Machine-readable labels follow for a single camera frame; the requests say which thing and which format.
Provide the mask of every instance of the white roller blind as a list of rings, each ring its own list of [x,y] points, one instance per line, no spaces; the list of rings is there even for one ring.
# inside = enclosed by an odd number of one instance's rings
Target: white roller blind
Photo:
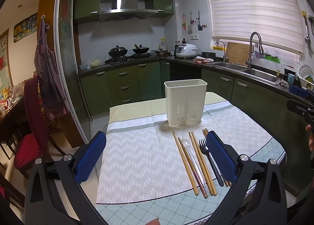
[[[303,54],[296,0],[210,0],[210,6],[214,38],[247,40],[257,31],[264,44]]]

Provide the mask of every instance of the chrome faucet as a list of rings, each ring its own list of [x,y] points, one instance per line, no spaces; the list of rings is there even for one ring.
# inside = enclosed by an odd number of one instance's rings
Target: chrome faucet
[[[252,68],[252,40],[253,40],[254,35],[257,35],[257,37],[258,37],[258,52],[259,52],[259,54],[264,54],[261,35],[258,32],[254,31],[250,37],[249,59],[245,63],[245,64],[247,64],[247,69]]]
[[[225,43],[223,41],[221,41],[221,40],[218,40],[215,44],[217,44],[218,42],[221,42],[221,43],[224,44],[224,63],[226,63],[229,58],[226,58],[226,46],[225,46]]]

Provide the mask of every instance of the tile floor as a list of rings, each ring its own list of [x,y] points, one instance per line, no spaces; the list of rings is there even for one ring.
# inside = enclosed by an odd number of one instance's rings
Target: tile floor
[[[106,133],[107,127],[109,122],[109,113],[102,114],[101,116],[95,117],[91,124],[91,135],[92,137],[99,131],[103,131]],[[63,133],[56,133],[52,134],[53,139],[55,142],[64,150],[66,153],[74,154],[75,151],[78,148],[71,148],[70,144],[66,140]],[[12,152],[9,150],[5,144],[3,144],[3,147],[7,151],[7,153],[12,155]],[[60,153],[52,146],[49,145],[49,152],[54,160],[59,160],[61,158]],[[7,157],[4,155],[2,150],[0,150],[0,162],[7,168],[5,171],[3,168],[0,167],[0,172],[5,175],[6,179],[9,180],[22,194],[25,195],[26,193],[26,187],[27,187],[27,180],[21,175],[21,173],[15,169],[14,164],[14,155],[12,155],[12,158],[10,160],[7,159]],[[88,196],[89,200],[95,205],[96,203],[96,197],[97,197],[97,187],[98,187],[98,174],[101,167],[101,158],[98,160],[96,164],[96,168],[91,173],[88,180],[81,184],[83,190],[85,191],[86,195]],[[60,197],[64,203],[64,206],[68,212],[68,214],[75,218],[77,218],[76,213],[74,212],[66,194],[62,187],[62,184],[60,181],[56,181],[56,185],[60,194]],[[287,197],[287,205],[291,206],[293,205],[295,198],[288,192],[286,192]],[[23,215],[24,211],[22,208],[17,208],[14,205],[10,204],[10,207],[12,210],[16,213],[16,215],[23,221]]]

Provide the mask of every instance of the white rice cooker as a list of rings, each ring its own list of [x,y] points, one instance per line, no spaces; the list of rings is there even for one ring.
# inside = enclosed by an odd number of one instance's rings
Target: white rice cooker
[[[175,50],[175,55],[179,58],[190,58],[197,55],[197,47],[193,44],[181,44]]]

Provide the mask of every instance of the fork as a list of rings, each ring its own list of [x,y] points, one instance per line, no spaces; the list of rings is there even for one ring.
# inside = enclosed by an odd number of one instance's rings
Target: fork
[[[217,181],[218,181],[219,185],[220,185],[221,187],[223,187],[223,186],[224,186],[224,182],[223,182],[223,180],[222,180],[222,178],[221,178],[221,176],[220,176],[220,174],[219,174],[219,172],[218,172],[218,169],[217,169],[215,163],[214,163],[213,160],[212,160],[212,157],[209,155],[209,149],[208,149],[208,147],[206,146],[206,140],[205,140],[205,139],[201,139],[201,140],[199,141],[199,146],[200,146],[200,148],[201,148],[201,152],[202,152],[204,155],[207,156],[208,161],[209,161],[209,163],[210,163],[210,165],[211,165],[211,167],[212,167],[212,169],[213,169],[213,171],[214,171],[214,173],[215,173],[215,176],[216,176],[216,178],[217,178]]]

